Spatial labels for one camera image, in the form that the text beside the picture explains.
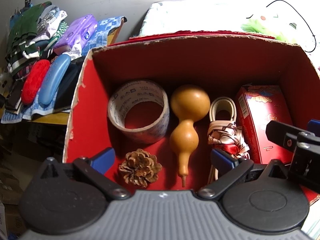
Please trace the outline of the brown pine cone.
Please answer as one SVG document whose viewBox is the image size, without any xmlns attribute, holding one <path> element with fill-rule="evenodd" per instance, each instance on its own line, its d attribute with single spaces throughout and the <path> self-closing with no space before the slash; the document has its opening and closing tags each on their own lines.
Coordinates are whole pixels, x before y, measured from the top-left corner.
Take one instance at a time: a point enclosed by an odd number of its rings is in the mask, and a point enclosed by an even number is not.
<svg viewBox="0 0 320 240">
<path fill-rule="evenodd" d="M 118 170 L 125 183 L 145 189 L 158 180 L 162 165 L 155 155 L 139 148 L 125 155 L 125 160 Z"/>
</svg>

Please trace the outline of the red patterned gift packet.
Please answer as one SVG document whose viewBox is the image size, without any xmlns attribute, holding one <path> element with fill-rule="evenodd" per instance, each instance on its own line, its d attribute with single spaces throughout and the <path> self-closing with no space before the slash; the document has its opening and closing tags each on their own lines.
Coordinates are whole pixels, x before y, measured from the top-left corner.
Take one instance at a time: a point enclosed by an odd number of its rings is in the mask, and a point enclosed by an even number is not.
<svg viewBox="0 0 320 240">
<path fill-rule="evenodd" d="M 292 125 L 291 116 L 279 86 L 242 86 L 236 97 L 236 122 L 242 127 L 250 158 L 257 164 L 279 159 L 288 164 L 293 154 L 270 142 L 266 126 L 270 121 Z"/>
</svg>

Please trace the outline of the wooden gourd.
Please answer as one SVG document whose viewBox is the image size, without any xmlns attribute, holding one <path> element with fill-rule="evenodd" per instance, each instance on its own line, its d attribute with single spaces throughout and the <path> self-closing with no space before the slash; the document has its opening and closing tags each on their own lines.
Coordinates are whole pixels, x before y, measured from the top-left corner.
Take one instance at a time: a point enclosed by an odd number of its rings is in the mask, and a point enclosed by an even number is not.
<svg viewBox="0 0 320 240">
<path fill-rule="evenodd" d="M 202 88 L 185 85 L 174 91 L 170 103 L 179 123 L 171 133 L 169 142 L 171 149 L 177 155 L 177 173 L 181 178 L 182 186 L 185 187 L 189 174 L 189 158 L 199 144 L 199 136 L 194 123 L 208 114 L 210 98 Z"/>
</svg>

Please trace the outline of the roll of printed tape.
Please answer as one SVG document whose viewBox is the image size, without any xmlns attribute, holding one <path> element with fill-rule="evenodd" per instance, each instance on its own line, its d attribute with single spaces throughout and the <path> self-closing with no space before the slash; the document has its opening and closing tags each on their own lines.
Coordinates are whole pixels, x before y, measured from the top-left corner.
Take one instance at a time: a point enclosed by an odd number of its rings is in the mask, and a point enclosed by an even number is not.
<svg viewBox="0 0 320 240">
<path fill-rule="evenodd" d="M 143 144 L 156 143 L 165 136 L 169 124 L 167 94 L 151 81 L 126 83 L 111 96 L 107 116 L 130 139 Z"/>
</svg>

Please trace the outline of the red cardboard box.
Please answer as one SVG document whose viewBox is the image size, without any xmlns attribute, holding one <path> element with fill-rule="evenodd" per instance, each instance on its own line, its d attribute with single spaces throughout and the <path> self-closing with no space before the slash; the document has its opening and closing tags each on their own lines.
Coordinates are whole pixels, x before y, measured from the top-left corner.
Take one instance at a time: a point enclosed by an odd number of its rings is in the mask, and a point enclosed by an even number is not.
<svg viewBox="0 0 320 240">
<path fill-rule="evenodd" d="M 246 84 L 275 84 L 294 126 L 304 129 L 310 120 L 319 119 L 319 71 L 300 46 L 231 34 L 134 39 L 87 54 L 68 120 L 65 163 L 112 147 L 116 161 L 106 176 L 124 185 L 118 166 L 125 154 L 143 144 L 111 124 L 107 105 L 121 86 L 134 80 L 153 81 L 168 95 L 193 84 L 211 99 L 233 97 Z"/>
</svg>

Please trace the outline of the blue checkered cloth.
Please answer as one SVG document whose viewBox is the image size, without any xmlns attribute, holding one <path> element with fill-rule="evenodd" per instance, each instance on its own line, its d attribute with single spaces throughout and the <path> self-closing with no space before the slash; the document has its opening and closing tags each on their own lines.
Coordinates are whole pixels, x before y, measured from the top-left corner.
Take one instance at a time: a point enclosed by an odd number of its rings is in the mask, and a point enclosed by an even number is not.
<svg viewBox="0 0 320 240">
<path fill-rule="evenodd" d="M 92 48 L 107 46 L 107 37 L 109 33 L 114 29 L 118 29 L 121 24 L 126 21 L 127 19 L 125 16 L 111 17 L 98 21 L 95 32 L 82 49 L 82 56 L 86 56 Z"/>
</svg>

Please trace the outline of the pile of folded clothes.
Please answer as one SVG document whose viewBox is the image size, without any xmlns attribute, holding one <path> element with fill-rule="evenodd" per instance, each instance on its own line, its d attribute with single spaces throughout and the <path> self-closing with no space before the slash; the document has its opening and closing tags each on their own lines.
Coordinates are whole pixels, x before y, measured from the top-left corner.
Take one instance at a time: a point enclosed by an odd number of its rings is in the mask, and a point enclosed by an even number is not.
<svg viewBox="0 0 320 240">
<path fill-rule="evenodd" d="M 13 78 L 39 59 L 54 44 L 59 28 L 66 25 L 67 12 L 52 2 L 34 5 L 20 14 L 7 39 L 5 60 Z"/>
</svg>

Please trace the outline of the light green frog plush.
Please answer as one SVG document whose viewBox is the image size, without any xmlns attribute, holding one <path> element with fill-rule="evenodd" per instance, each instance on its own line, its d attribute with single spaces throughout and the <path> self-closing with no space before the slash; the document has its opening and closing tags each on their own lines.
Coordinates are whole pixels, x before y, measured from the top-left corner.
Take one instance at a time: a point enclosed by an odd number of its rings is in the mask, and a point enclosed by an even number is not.
<svg viewBox="0 0 320 240">
<path fill-rule="evenodd" d="M 259 33 L 287 43 L 297 43 L 297 25 L 289 17 L 272 9 L 260 9 L 241 26 L 247 33 Z"/>
</svg>

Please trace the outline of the white pillow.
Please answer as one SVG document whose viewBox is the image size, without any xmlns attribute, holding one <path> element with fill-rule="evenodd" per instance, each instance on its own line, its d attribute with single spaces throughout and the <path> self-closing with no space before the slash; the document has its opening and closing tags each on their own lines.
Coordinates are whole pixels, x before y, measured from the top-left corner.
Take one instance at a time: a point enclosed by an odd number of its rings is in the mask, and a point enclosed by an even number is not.
<svg viewBox="0 0 320 240">
<path fill-rule="evenodd" d="M 247 15 L 231 7 L 210 3 L 161 1 L 149 7 L 139 36 L 175 33 L 178 31 L 241 31 Z"/>
</svg>

